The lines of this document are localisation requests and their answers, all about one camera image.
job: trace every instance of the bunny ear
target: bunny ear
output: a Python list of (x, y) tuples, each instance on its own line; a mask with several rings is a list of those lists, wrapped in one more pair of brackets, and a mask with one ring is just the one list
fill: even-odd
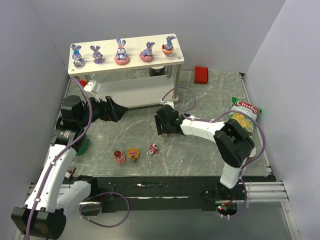
[(120, 38), (117, 38), (116, 42), (118, 43), (119, 46), (121, 46), (121, 39)]

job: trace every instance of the bunny figurine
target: bunny figurine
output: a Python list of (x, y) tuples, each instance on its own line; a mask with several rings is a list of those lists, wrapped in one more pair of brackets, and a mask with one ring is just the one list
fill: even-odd
[(119, 47), (116, 51), (114, 60), (119, 65), (125, 65), (130, 61), (130, 58), (127, 55), (126, 50), (124, 48), (124, 46), (126, 44), (126, 40), (122, 40), (122, 42), (121, 42), (121, 39), (117, 38), (116, 42), (118, 43)]
[(103, 55), (99, 52), (100, 46), (91, 46), (91, 50), (93, 51), (92, 57), (94, 58), (93, 62), (95, 64), (102, 64), (105, 60), (102, 58)]
[(73, 64), (76, 68), (83, 67), (85, 65), (85, 60), (82, 58), (81, 54), (79, 53), (79, 49), (81, 49), (81, 46), (76, 46), (75, 44), (71, 45), (71, 48), (73, 50), (72, 59)]
[(166, 57), (170, 57), (172, 52), (174, 51), (174, 46), (172, 45), (172, 40), (175, 39), (175, 36), (167, 36), (166, 43), (162, 45), (162, 51)]
[(154, 55), (152, 54), (152, 47), (155, 45), (155, 42), (147, 42), (146, 43), (146, 49), (143, 50), (139, 57), (141, 58), (142, 61), (144, 62), (151, 62), (154, 59)]

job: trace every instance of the snack package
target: snack package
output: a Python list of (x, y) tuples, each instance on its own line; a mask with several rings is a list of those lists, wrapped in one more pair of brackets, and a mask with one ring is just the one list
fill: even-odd
[[(254, 120), (257, 119), (258, 113), (261, 112), (261, 109), (255, 107), (255, 106), (252, 106), (250, 103), (247, 103), (245, 101), (240, 101), (236, 97), (232, 97), (231, 110), (240, 111), (240, 112), (250, 116)], [(246, 116), (244, 116), (240, 113), (231, 112), (229, 114), (228, 119), (237, 120), (237, 122), (249, 133), (249, 136), (252, 136), (252, 132), (254, 130), (255, 125), (249, 118), (247, 118)]]

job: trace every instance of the gray marble floor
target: gray marble floor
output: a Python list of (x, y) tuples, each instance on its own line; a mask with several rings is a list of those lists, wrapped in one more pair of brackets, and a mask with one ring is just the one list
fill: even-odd
[[(130, 70), (92, 75), (91, 78), (102, 83), (148, 76), (147, 70)], [(235, 72), (210, 71), (209, 83), (202, 85), (194, 84), (194, 71), (181, 71), (178, 85), (190, 88), (196, 95), (196, 107), (190, 113), (198, 118), (212, 119), (227, 111), (231, 107), (232, 96), (247, 100), (240, 75)], [(70, 85), (68, 95), (81, 95), (76, 84)], [(178, 90), (178, 96), (175, 109), (181, 114), (193, 104), (193, 99), (184, 89)], [(76, 167), (76, 175), (220, 176), (224, 161), (217, 146), (195, 136), (158, 136), (154, 120), (157, 109), (158, 106), (152, 106), (130, 110), (118, 123), (94, 122), (87, 132), (91, 140), (87, 152), (76, 157), (72, 163)], [(257, 131), (253, 133), (253, 140), (257, 151), (260, 151)], [(151, 143), (159, 146), (159, 153), (147, 155)], [(116, 164), (114, 150), (126, 154), (130, 148), (139, 149), (137, 162), (127, 158), (124, 164)], [(263, 156), (250, 164), (244, 175), (268, 175)]]

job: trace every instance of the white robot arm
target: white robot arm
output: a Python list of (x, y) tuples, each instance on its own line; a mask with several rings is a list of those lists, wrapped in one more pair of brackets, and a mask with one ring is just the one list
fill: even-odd
[(225, 162), (220, 189), (222, 194), (229, 195), (237, 186), (242, 166), (255, 147), (247, 132), (234, 119), (206, 122), (192, 115), (179, 115), (171, 101), (162, 104), (154, 116), (158, 135), (193, 135), (216, 143)]
[[(92, 122), (97, 119), (118, 122), (128, 110), (126, 107), (117, 105), (109, 96), (106, 96), (105, 100), (99, 99), (97, 95), (99, 84), (96, 85), (95, 82), (89, 82), (84, 90), (89, 95)], [(79, 176), (70, 189), (63, 195), (59, 195), (68, 167), (84, 143), (84, 127), (87, 126), (90, 115), (88, 103), (83, 102), (77, 95), (64, 98), (60, 111), (61, 117), (52, 134), (40, 178), (23, 207), (15, 207), (11, 214), (11, 219), (24, 234), (26, 234), (28, 218), (32, 215), (30, 235), (34, 237), (58, 239), (65, 228), (68, 214), (85, 198), (98, 193), (98, 181), (95, 177)], [(56, 156), (78, 137), (79, 141), (54, 161)]]

